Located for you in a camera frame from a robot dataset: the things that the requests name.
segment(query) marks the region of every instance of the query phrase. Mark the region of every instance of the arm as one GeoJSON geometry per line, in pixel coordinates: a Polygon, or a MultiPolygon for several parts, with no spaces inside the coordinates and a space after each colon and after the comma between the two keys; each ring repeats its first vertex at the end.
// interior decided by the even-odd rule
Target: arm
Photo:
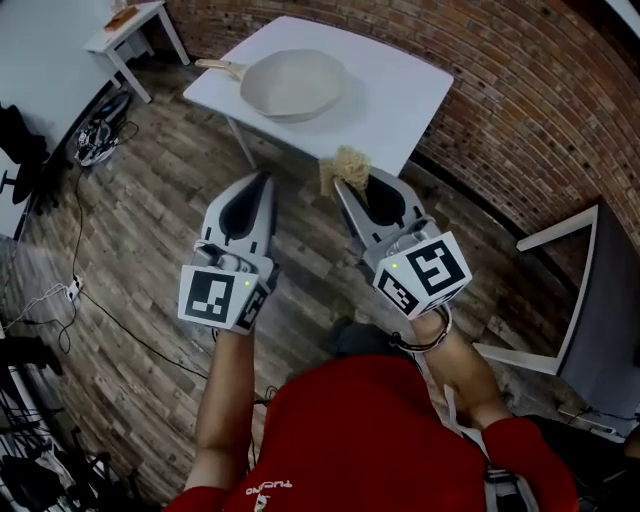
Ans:
{"type": "MultiPolygon", "coordinates": [[[[411,322],[419,343],[432,342],[442,332],[444,320],[436,312],[426,313],[411,322]]],[[[461,424],[484,429],[510,418],[491,368],[455,326],[446,339],[424,354],[429,371],[442,391],[445,384],[456,397],[461,424]]]]}
{"type": "Polygon", "coordinates": [[[231,490],[245,474],[253,416],[253,345],[253,333],[222,331],[218,336],[185,490],[199,486],[231,490]]]}

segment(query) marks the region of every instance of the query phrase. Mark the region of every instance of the white side table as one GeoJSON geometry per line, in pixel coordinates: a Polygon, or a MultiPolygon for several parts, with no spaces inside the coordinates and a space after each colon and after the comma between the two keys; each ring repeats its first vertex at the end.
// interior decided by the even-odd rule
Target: white side table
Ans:
{"type": "MultiPolygon", "coordinates": [[[[107,32],[102,29],[83,46],[83,48],[89,52],[104,54],[109,57],[111,62],[113,62],[116,68],[120,70],[122,75],[131,84],[131,87],[133,87],[145,103],[149,103],[151,101],[151,96],[149,96],[147,91],[145,91],[142,85],[140,85],[140,82],[138,82],[136,77],[133,76],[133,73],[131,73],[125,62],[116,52],[116,48],[147,21],[154,16],[158,16],[160,17],[160,21],[162,22],[164,29],[167,31],[167,35],[169,36],[169,39],[171,39],[171,43],[176,49],[180,60],[185,66],[187,66],[189,64],[189,57],[187,56],[187,52],[184,50],[184,47],[178,38],[178,34],[176,34],[176,31],[169,20],[169,16],[167,15],[167,11],[163,4],[164,0],[137,4],[136,7],[138,8],[138,12],[136,15],[127,20],[119,29],[112,32],[107,32]]],[[[147,53],[153,56],[153,49],[142,32],[138,33],[138,37],[142,41],[147,53]]],[[[120,83],[115,79],[115,77],[112,78],[111,81],[116,87],[120,87],[120,83]]]]}

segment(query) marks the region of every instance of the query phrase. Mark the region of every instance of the brick wall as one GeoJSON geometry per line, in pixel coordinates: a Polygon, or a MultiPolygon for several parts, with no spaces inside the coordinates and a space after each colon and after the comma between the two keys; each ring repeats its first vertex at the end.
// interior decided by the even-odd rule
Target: brick wall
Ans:
{"type": "Polygon", "coordinates": [[[167,8],[196,56],[220,57],[288,14],[426,59],[455,82],[423,154],[527,232],[602,195],[640,247],[638,67],[598,26],[598,12],[574,10],[583,3],[168,0],[167,8]]]}

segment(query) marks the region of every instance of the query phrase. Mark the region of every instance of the red shirt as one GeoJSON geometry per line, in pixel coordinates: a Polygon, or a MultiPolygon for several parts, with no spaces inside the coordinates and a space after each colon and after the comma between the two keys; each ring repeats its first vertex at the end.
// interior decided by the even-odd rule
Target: red shirt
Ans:
{"type": "MultiPolygon", "coordinates": [[[[523,476],[541,512],[577,510],[569,470],[533,423],[505,419],[482,434],[493,464],[523,476]]],[[[411,363],[351,356],[277,393],[260,460],[236,489],[192,488],[165,510],[484,511],[485,467],[474,443],[442,426],[411,363]]]]}

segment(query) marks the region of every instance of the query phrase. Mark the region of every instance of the white wall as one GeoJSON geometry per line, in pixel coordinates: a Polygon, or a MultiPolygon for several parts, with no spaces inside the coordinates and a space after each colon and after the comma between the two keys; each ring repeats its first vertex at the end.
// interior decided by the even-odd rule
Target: white wall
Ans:
{"type": "Polygon", "coordinates": [[[640,37],[640,15],[634,9],[629,0],[607,0],[609,5],[614,8],[618,15],[627,22],[638,37],[640,37]]]}
{"type": "MultiPolygon", "coordinates": [[[[110,18],[109,0],[0,1],[0,103],[16,105],[53,150],[109,80],[111,66],[82,49],[110,18]]],[[[0,234],[13,236],[26,202],[0,195],[0,234]]]]}

